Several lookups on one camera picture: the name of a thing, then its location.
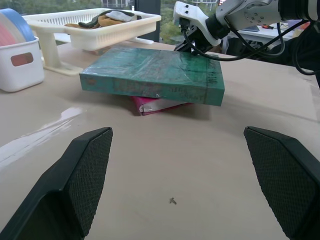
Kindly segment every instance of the small screw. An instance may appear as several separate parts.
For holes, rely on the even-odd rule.
[[[174,198],[174,197],[170,198],[169,203],[170,203],[170,204],[177,205],[177,202],[175,201],[175,198]]]

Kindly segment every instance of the bin handle hole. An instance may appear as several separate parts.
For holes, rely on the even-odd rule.
[[[34,57],[32,56],[31,52],[15,55],[11,57],[11,63],[15,67],[30,64],[33,61],[34,61]]]

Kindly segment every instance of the white desk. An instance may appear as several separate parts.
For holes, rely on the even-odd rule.
[[[238,32],[241,34],[241,36],[245,40],[261,42],[263,44],[266,44],[267,42],[269,42],[270,40],[274,39],[279,35],[278,30],[276,28],[265,29],[265,28],[262,28],[261,26],[258,26],[258,28],[260,29],[260,31],[257,31],[257,32],[246,31],[246,30],[240,30]],[[284,35],[283,40],[288,41],[293,38],[293,35],[294,35],[294,31],[291,31],[288,34]],[[230,32],[228,34],[228,37],[237,38],[237,36],[233,32]],[[278,44],[280,44],[280,40],[277,40],[274,43],[274,45],[278,45]]]
[[[83,68],[97,59],[69,44],[59,52]],[[72,139],[113,127],[86,240],[287,240],[261,192],[243,131],[256,126],[296,137],[320,159],[317,83],[292,67],[249,59],[221,67],[221,107],[194,104],[144,117],[132,114],[129,97],[85,92],[78,76],[50,71],[40,85],[0,92],[0,230]],[[169,204],[172,197],[177,205]]]

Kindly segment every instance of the black cable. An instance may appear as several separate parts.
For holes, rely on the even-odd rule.
[[[295,68],[300,72],[302,73],[303,75],[307,75],[307,76],[312,76],[312,75],[316,75],[318,73],[320,73],[320,70],[317,70],[317,71],[313,71],[313,72],[307,72],[307,71],[304,71],[300,65],[299,65],[299,62],[298,62],[298,52],[299,52],[299,48],[300,48],[300,45],[303,41],[304,38],[306,38],[312,28],[314,27],[315,25],[315,21],[312,21],[310,23],[310,25],[300,34],[300,36],[298,37],[298,40],[294,46],[294,49],[293,49],[293,54],[292,54],[292,61],[293,61],[293,65],[295,66]]]
[[[208,58],[208,59],[211,59],[211,60],[216,60],[216,61],[222,61],[222,62],[232,62],[232,61],[237,61],[237,60],[241,60],[241,59],[245,59],[245,58],[248,58],[252,55],[255,55],[257,53],[259,53],[260,51],[262,51],[263,49],[266,49],[268,46],[270,46],[271,44],[273,44],[275,41],[277,41],[278,39],[280,39],[281,37],[283,37],[284,35],[286,35],[287,33],[289,33],[290,31],[292,31],[293,29],[299,27],[300,25],[302,24],[305,24],[306,22],[308,21],[301,21],[301,22],[298,22],[297,24],[295,24],[294,26],[288,28],[287,30],[285,30],[283,33],[281,33],[279,36],[275,37],[274,39],[272,39],[271,41],[269,41],[268,43],[266,43],[265,45],[263,45],[262,47],[259,47],[258,49],[252,51],[252,52],[249,52],[247,54],[244,54],[242,56],[237,56],[237,57],[216,57],[216,56],[211,56],[211,55],[208,55],[208,54],[205,54],[203,53],[202,51],[200,51],[196,46],[194,46],[192,44],[192,42],[190,41],[190,39],[188,38],[188,35],[187,35],[187,29],[183,28],[181,30],[183,36],[184,36],[184,39],[186,41],[186,43],[189,45],[190,48],[192,48],[197,54],[199,54],[200,56],[203,56],[205,58]]]
[[[281,34],[281,26],[280,23],[278,22],[276,24],[277,30],[278,30],[278,34]],[[230,30],[241,40],[241,42],[250,50],[250,51],[254,51],[255,49],[250,46],[249,43],[247,43],[247,41],[241,36],[241,34],[235,30],[232,26],[230,26]],[[284,38],[281,37],[280,38],[280,42],[281,42],[281,50],[278,53],[264,53],[264,52],[258,52],[257,54],[259,54],[260,56],[263,56],[265,58],[277,58],[279,57],[281,54],[284,53],[285,49],[286,49],[286,45],[285,45],[285,41]]]

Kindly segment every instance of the green book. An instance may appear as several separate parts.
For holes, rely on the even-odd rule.
[[[115,47],[80,73],[83,90],[221,106],[219,61],[188,52]]]

